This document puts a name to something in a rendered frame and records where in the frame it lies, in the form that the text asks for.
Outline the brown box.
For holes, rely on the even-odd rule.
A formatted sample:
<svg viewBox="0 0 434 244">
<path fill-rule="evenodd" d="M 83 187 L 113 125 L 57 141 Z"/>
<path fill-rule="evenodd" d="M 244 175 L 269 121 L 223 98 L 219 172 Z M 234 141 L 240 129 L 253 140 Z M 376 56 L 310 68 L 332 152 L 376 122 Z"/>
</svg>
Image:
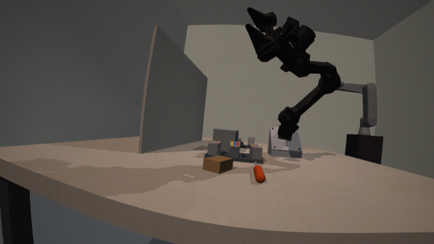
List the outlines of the brown box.
<svg viewBox="0 0 434 244">
<path fill-rule="evenodd" d="M 216 155 L 203 158 L 203 170 L 221 174 L 233 167 L 234 158 Z"/>
</svg>

